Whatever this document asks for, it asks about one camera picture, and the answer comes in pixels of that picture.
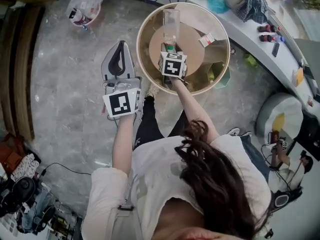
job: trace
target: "small white box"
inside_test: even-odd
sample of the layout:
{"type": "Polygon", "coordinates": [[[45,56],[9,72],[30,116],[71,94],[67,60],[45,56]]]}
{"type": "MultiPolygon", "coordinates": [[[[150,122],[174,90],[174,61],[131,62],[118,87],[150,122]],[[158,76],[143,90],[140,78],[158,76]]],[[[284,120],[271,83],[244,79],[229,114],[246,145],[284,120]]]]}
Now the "small white box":
{"type": "Polygon", "coordinates": [[[130,115],[138,111],[141,89],[116,90],[106,94],[103,101],[111,118],[130,115]]]}
{"type": "Polygon", "coordinates": [[[164,76],[181,78],[186,62],[186,55],[162,51],[159,60],[159,70],[164,76]]]}

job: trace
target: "smartphone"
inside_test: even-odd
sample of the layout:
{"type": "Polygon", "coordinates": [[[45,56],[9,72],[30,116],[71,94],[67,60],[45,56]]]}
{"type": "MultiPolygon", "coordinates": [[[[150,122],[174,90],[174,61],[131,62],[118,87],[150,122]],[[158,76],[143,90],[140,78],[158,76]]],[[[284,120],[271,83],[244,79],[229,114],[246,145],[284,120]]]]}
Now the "smartphone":
{"type": "Polygon", "coordinates": [[[279,50],[279,46],[280,46],[280,43],[276,42],[273,46],[273,50],[272,50],[272,55],[274,57],[277,57],[277,54],[278,54],[278,50],[279,50]]]}

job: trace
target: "marble floor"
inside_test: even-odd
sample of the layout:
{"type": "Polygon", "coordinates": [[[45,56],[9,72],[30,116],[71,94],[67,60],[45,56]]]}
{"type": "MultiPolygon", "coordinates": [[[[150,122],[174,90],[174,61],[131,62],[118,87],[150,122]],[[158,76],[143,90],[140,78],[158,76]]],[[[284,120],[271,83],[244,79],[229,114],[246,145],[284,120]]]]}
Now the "marble floor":
{"type": "MultiPolygon", "coordinates": [[[[149,82],[136,54],[136,38],[143,20],[156,6],[136,0],[104,0],[95,24],[85,31],[73,26],[65,11],[69,0],[46,7],[37,35],[31,76],[31,109],[35,131],[32,148],[42,159],[39,171],[58,162],[77,171],[92,173],[111,164],[117,127],[102,113],[104,89],[101,64],[108,50],[125,40],[132,53],[137,75],[143,77],[142,92],[149,82]]],[[[244,52],[234,46],[231,80],[225,88],[196,96],[224,134],[233,127],[254,129],[255,119],[265,99],[280,84],[261,66],[244,63],[244,52]]],[[[182,106],[178,97],[160,92],[156,116],[163,135],[178,119],[182,106]]],[[[137,130],[139,120],[135,121],[137,130]]],[[[91,178],[54,164],[43,181],[52,193],[79,215],[86,212],[91,178]]]]}

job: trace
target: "plastic bag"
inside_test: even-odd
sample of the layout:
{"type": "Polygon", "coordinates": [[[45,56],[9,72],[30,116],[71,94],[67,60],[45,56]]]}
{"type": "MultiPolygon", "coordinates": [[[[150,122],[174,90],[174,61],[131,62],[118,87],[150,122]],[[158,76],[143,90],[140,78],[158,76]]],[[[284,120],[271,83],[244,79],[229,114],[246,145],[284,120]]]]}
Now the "plastic bag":
{"type": "Polygon", "coordinates": [[[103,0],[70,0],[65,14],[69,18],[73,8],[76,8],[86,17],[95,19],[99,13],[102,1],[103,0]]]}

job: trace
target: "blue cloth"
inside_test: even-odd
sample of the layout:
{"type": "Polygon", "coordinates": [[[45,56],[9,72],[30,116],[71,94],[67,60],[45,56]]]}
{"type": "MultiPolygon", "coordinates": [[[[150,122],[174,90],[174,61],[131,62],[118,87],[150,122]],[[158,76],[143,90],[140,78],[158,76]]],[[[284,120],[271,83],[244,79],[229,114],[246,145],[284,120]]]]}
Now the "blue cloth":
{"type": "Polygon", "coordinates": [[[253,20],[256,23],[262,24],[267,22],[265,15],[268,9],[266,0],[245,0],[242,6],[235,9],[236,15],[243,21],[253,20]]]}
{"type": "Polygon", "coordinates": [[[24,231],[30,232],[32,230],[34,218],[37,216],[42,217],[42,213],[51,199],[51,196],[48,193],[48,190],[43,187],[41,192],[36,196],[34,204],[28,213],[22,213],[21,226],[24,231]]]}
{"type": "Polygon", "coordinates": [[[254,164],[254,166],[262,173],[264,176],[266,182],[269,181],[269,173],[270,173],[270,168],[267,166],[264,158],[260,154],[260,152],[256,149],[254,145],[251,143],[250,136],[243,136],[240,137],[242,141],[243,148],[250,158],[251,162],[254,164]]]}
{"type": "Polygon", "coordinates": [[[207,0],[207,4],[209,10],[217,14],[224,14],[229,10],[225,0],[207,0]]]}

